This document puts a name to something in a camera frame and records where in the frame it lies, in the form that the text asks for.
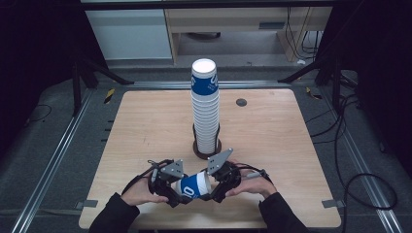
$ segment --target metal bracket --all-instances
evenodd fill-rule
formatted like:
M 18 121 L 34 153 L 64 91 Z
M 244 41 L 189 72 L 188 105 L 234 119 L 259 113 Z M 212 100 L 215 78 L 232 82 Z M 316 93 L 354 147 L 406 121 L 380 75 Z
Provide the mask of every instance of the metal bracket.
M 97 200 L 85 200 L 83 202 L 78 202 L 76 203 L 76 210 L 82 210 L 83 207 L 91 207 L 91 208 L 95 208 L 97 206 Z
M 346 207 L 346 204 L 342 200 L 325 200 L 322 201 L 322 204 L 324 205 L 324 208 L 331 208 L 331 207 L 336 207 L 336 208 L 343 208 Z
M 161 173 L 176 177 L 176 178 L 183 178 L 183 160 L 179 159 L 163 168 L 161 168 Z
M 232 153 L 233 153 L 233 149 L 230 148 L 216 155 L 208 157 L 207 175 L 212 176 L 214 173 L 219 171 L 219 169 L 222 168 L 222 166 L 224 165 L 224 163 L 227 161 L 227 159 L 230 157 Z

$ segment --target white paper cup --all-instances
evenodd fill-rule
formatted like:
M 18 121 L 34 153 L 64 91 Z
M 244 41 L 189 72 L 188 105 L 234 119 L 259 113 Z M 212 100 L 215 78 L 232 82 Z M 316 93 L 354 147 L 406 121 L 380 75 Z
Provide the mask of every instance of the white paper cup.
M 213 103 L 210 105 L 199 105 L 197 103 L 192 102 L 191 103 L 192 107 L 196 110 L 201 110 L 201 111 L 205 111 L 205 110 L 210 110 L 210 109 L 216 109 L 219 107 L 219 102 L 217 103 Z
M 216 126 L 219 125 L 219 117 L 210 117 L 210 118 L 194 118 L 193 119 L 194 124 L 196 126 L 202 126 L 202 127 L 211 127 L 211 126 Z
M 199 145 L 197 145 L 197 149 L 198 149 L 200 152 L 206 153 L 206 154 L 208 154 L 208 153 L 213 153 L 213 152 L 215 151 L 214 148 L 212 148 L 212 149 L 202 148 L 202 147 L 200 147 Z
M 215 133 L 218 130 L 219 124 L 215 122 L 194 122 L 196 132 L 205 134 L 206 132 Z
M 210 185 L 209 176 L 204 171 L 176 181 L 175 190 L 181 196 L 196 199 L 203 195 L 210 194 L 212 187 Z
M 219 109 L 216 109 L 213 112 L 198 112 L 197 110 L 193 111 L 193 117 L 197 120 L 216 120 L 219 121 Z
M 219 113 L 219 106 L 213 108 L 197 108 L 193 107 L 193 112 L 199 117 L 208 117 Z
M 213 60 L 202 58 L 191 65 L 191 97 L 211 101 L 219 96 L 218 75 Z
M 208 132 L 202 132 L 202 131 L 196 131 L 196 138 L 197 139 L 201 139 L 201 143 L 203 143 L 203 141 L 210 141 L 212 139 L 214 139 L 216 137 L 216 130 L 215 131 L 208 131 Z

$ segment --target wooden table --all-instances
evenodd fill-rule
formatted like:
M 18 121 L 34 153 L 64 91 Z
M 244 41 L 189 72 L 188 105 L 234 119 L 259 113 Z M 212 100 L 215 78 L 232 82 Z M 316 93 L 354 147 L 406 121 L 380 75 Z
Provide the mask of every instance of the wooden table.
M 236 105 L 238 98 L 247 106 Z M 324 209 L 332 199 L 293 92 L 289 89 L 222 89 L 220 139 L 230 158 L 264 168 L 294 213 L 307 227 L 337 227 L 336 208 Z M 183 159 L 188 175 L 207 167 L 192 150 L 193 116 L 189 90 L 129 91 L 103 152 L 80 226 L 89 228 L 114 192 L 121 193 L 147 160 Z M 166 204 L 139 206 L 132 224 L 138 229 L 265 228 L 258 194 L 243 193 L 221 204 L 194 200 L 172 209 Z

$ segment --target black round base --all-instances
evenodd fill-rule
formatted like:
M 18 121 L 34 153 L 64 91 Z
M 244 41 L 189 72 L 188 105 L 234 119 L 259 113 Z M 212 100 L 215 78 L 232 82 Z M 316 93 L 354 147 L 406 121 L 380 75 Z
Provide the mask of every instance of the black round base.
M 202 153 L 199 151 L 199 149 L 197 148 L 197 142 L 194 141 L 193 142 L 193 151 L 196 154 L 197 157 L 207 160 L 208 157 L 213 156 L 217 153 L 220 153 L 222 151 L 222 143 L 221 140 L 218 139 L 218 147 L 215 149 L 215 152 L 213 153 Z

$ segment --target black sleeve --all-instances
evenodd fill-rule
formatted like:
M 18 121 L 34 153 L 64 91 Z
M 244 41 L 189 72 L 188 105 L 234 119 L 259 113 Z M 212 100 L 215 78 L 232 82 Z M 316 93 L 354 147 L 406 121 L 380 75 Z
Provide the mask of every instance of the black sleeve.
M 269 233 L 309 232 L 279 192 L 267 197 L 258 207 Z
M 133 220 L 139 216 L 137 207 L 127 205 L 115 193 L 103 211 L 96 217 L 88 230 L 89 233 L 126 233 Z

